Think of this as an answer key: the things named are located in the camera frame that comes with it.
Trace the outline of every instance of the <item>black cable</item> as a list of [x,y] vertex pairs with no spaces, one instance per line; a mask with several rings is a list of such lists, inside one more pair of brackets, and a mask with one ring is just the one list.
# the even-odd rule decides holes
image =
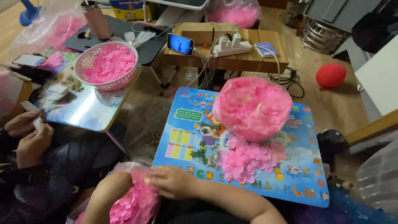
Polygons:
[[[289,94],[293,98],[303,98],[304,95],[305,95],[304,88],[296,81],[297,71],[298,70],[294,70],[294,69],[292,69],[290,67],[287,67],[287,69],[290,71],[290,77],[280,77],[279,78],[279,85],[287,85],[287,84],[289,84],[286,87],[287,92],[289,92],[289,88],[290,88],[291,85],[293,85],[293,84],[298,85],[301,88],[301,90],[302,90],[302,95],[301,96],[294,96],[294,95],[290,94],[290,92],[289,92]],[[271,79],[271,81],[273,81],[274,83],[278,83],[278,79],[273,78],[272,75],[273,74],[268,73],[268,76]]]

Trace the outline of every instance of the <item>children's play mat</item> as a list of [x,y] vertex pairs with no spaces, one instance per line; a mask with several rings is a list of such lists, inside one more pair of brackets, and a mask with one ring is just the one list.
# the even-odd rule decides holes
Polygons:
[[153,165],[171,165],[199,179],[242,187],[263,196],[309,204],[329,205],[329,191],[323,171],[310,108],[293,103],[281,131],[265,144],[285,149],[271,173],[256,170],[254,183],[225,180],[218,159],[228,151],[225,127],[212,115],[218,92],[181,87],[178,89]]

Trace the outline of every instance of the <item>pink plastic basket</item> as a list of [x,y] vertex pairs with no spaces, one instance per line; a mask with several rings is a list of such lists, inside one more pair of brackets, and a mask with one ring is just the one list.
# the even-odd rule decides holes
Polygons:
[[[129,72],[127,72],[127,74],[125,74],[121,78],[116,79],[112,82],[109,82],[109,83],[88,83],[88,82],[86,82],[86,76],[83,73],[83,68],[84,67],[91,68],[93,66],[92,62],[93,62],[94,58],[109,43],[110,42],[95,45],[94,47],[91,47],[87,51],[83,52],[78,57],[78,59],[75,62],[75,65],[74,65],[74,73],[75,73],[76,78],[78,78],[82,83],[92,85],[92,86],[94,86],[94,88],[99,89],[99,90],[111,91],[111,90],[123,88],[124,86],[129,84],[134,79],[135,75],[137,74],[138,63],[135,63],[133,68]],[[128,47],[135,53],[135,55],[137,57],[137,61],[138,61],[138,53],[137,53],[137,50],[133,46],[131,46],[127,43],[124,43],[124,42],[111,42],[111,43],[116,44],[117,47],[121,47],[121,46]]]

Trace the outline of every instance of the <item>smartphone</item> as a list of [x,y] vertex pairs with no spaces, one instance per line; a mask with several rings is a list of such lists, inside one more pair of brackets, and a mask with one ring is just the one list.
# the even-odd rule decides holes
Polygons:
[[16,65],[37,67],[41,65],[45,60],[47,60],[47,58],[41,55],[21,54],[21,56],[15,59],[12,63]]
[[193,40],[169,33],[167,36],[167,47],[185,55],[192,55]]

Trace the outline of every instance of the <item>blue notebook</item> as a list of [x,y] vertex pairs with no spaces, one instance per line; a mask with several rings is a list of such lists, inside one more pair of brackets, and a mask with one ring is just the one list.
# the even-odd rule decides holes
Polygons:
[[[277,57],[279,53],[275,50],[275,48],[271,45],[270,42],[262,42],[262,43],[255,43],[256,46],[267,48],[268,50],[272,51]],[[273,57],[272,54],[264,49],[257,48],[258,53],[261,55],[262,58]]]

